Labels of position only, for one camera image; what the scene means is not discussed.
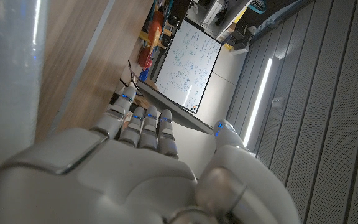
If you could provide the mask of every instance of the wooden surface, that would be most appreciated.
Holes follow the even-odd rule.
[[[104,113],[153,0],[116,0],[58,131],[90,126]],[[36,141],[45,139],[108,0],[51,0]]]

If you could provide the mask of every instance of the robotic hand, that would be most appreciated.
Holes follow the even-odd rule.
[[[214,126],[216,153],[196,187],[197,205],[240,223],[299,223],[284,185],[254,156],[226,121]]]
[[[196,180],[178,160],[172,114],[137,108],[129,87],[90,131],[69,129],[0,167],[0,223],[299,223],[282,183],[225,120]]]

